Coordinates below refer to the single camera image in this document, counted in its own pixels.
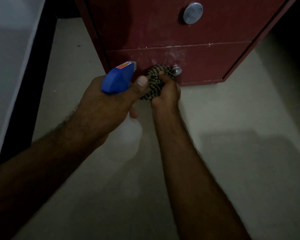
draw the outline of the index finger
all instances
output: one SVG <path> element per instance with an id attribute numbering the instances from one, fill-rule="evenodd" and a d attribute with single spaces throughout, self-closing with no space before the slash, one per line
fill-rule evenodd
<path id="1" fill-rule="evenodd" d="M 164 83 L 173 82 L 173 80 L 167 74 L 165 74 L 163 71 L 159 71 L 159 77 L 161 78 L 161 80 Z"/>

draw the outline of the white wall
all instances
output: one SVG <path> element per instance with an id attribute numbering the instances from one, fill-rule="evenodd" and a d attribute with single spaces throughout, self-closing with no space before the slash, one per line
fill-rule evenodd
<path id="1" fill-rule="evenodd" d="M 0 0 L 0 150 L 43 5 L 44 0 Z"/>

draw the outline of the round metal knob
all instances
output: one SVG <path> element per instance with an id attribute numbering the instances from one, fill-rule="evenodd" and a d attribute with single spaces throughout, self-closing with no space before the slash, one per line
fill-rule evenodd
<path id="1" fill-rule="evenodd" d="M 203 13 L 203 6 L 200 3 L 191 3 L 185 10 L 183 14 L 183 20 L 186 24 L 196 23 Z"/>
<path id="2" fill-rule="evenodd" d="M 178 76 L 181 74 L 182 72 L 182 69 L 178 66 L 178 65 L 174 65 L 171 69 L 172 73 L 175 75 L 175 76 Z"/>

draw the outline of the person's right arm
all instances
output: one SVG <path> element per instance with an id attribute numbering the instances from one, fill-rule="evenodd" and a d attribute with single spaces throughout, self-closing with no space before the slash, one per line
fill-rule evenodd
<path id="1" fill-rule="evenodd" d="M 250 239 L 243 223 L 195 149 L 178 109 L 180 88 L 165 74 L 152 99 L 164 177 L 181 239 Z"/>

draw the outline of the blue spray trigger head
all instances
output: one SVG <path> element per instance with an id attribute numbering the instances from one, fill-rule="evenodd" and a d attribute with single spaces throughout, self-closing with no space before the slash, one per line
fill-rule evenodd
<path id="1" fill-rule="evenodd" d="M 113 68 L 103 80 L 101 91 L 110 94 L 124 92 L 129 88 L 134 71 L 135 63 L 130 61 Z"/>

